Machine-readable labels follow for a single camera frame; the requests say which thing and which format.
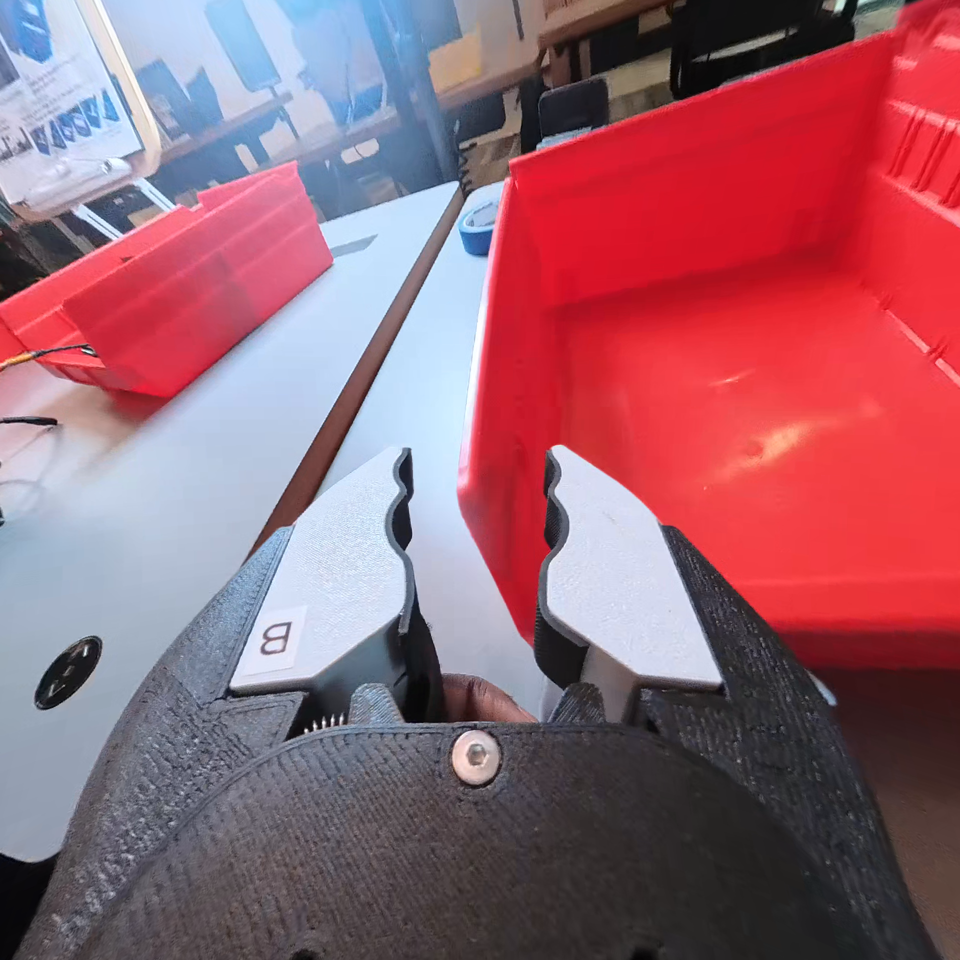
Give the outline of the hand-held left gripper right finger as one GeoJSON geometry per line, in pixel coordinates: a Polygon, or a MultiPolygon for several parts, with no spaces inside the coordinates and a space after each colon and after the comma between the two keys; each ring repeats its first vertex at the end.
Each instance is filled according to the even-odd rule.
{"type": "Polygon", "coordinates": [[[581,683],[607,722],[642,690],[717,694],[724,678],[654,512],[563,445],[545,457],[534,658],[558,690],[581,683]]]}

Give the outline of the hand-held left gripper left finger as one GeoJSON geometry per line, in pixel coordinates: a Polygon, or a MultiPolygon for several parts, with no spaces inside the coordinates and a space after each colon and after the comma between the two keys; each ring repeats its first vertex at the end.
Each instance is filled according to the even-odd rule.
{"type": "Polygon", "coordinates": [[[229,682],[237,696],[304,693],[322,724],[384,686],[402,718],[444,718],[436,648],[407,548],[413,458],[391,446],[294,522],[229,682]]]}

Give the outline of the red plastic bin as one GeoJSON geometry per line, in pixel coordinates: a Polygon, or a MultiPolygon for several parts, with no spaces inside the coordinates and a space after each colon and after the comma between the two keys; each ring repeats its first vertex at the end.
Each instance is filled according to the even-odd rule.
{"type": "Polygon", "coordinates": [[[563,445],[810,667],[958,670],[958,2],[510,162],[459,465],[522,639],[563,445]]]}
{"type": "Polygon", "coordinates": [[[2,301],[2,359],[168,400],[333,264],[297,162],[201,191],[2,301]]]}

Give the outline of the person's left hand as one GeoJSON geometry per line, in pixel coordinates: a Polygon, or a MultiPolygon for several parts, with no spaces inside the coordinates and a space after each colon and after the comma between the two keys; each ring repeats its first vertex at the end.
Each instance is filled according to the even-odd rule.
{"type": "Polygon", "coordinates": [[[504,690],[473,675],[442,676],[443,716],[450,723],[536,723],[504,690]]]}

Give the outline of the black table grommet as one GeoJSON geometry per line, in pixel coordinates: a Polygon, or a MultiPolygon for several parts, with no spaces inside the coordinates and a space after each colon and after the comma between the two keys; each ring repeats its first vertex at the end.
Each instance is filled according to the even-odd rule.
{"type": "Polygon", "coordinates": [[[34,706],[53,710],[74,696],[90,679],[103,652],[102,639],[88,635],[63,650],[49,665],[33,694],[34,706]]]}

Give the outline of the blue tape roll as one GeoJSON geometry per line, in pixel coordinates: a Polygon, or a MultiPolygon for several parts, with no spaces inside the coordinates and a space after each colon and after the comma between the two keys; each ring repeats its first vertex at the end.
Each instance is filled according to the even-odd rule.
{"type": "Polygon", "coordinates": [[[473,257],[486,257],[498,221],[499,198],[475,203],[464,210],[457,229],[464,251],[473,257]]]}

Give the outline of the white poster stand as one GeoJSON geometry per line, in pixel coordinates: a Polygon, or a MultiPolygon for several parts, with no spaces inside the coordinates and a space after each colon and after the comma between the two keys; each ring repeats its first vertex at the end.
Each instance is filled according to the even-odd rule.
{"type": "Polygon", "coordinates": [[[123,232],[101,217],[91,206],[105,198],[133,190],[161,213],[173,211],[176,204],[144,176],[136,176],[126,159],[55,159],[53,165],[30,186],[25,198],[15,206],[25,221],[58,221],[73,214],[97,233],[113,241],[123,232]]]}

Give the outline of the grey cube device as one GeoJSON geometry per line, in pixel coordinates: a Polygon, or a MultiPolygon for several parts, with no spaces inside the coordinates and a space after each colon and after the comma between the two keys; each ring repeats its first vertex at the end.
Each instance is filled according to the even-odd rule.
{"type": "Polygon", "coordinates": [[[537,119],[538,151],[608,126],[610,98],[606,78],[591,77],[546,90],[537,104],[537,119]]]}

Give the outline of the dark stand pole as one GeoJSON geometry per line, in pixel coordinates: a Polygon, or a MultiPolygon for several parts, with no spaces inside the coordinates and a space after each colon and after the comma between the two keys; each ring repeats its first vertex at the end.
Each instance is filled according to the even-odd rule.
{"type": "Polygon", "coordinates": [[[429,74],[429,59],[411,2],[361,1],[386,91],[408,136],[426,132],[441,182],[458,180],[458,153],[429,74]]]}

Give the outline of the instruction poster on board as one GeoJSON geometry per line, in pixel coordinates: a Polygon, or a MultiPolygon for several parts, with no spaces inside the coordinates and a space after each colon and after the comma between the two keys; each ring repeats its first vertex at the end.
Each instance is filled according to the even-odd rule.
{"type": "Polygon", "coordinates": [[[43,222],[136,186],[159,126],[99,1],[1,3],[1,190],[43,222]]]}

